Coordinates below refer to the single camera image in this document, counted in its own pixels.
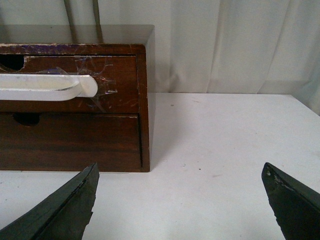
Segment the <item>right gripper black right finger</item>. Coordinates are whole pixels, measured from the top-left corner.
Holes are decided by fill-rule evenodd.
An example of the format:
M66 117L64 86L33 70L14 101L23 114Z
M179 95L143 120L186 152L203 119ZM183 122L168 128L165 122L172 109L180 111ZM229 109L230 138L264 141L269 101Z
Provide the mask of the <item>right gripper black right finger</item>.
M286 240L320 238L320 194L266 162L261 179Z

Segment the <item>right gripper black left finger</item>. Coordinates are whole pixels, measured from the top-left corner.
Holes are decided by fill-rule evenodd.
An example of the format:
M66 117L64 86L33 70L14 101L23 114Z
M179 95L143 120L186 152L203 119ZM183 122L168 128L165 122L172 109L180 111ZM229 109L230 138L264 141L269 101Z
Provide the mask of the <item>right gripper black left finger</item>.
M93 163L1 229L2 240L80 240L92 217L99 182Z

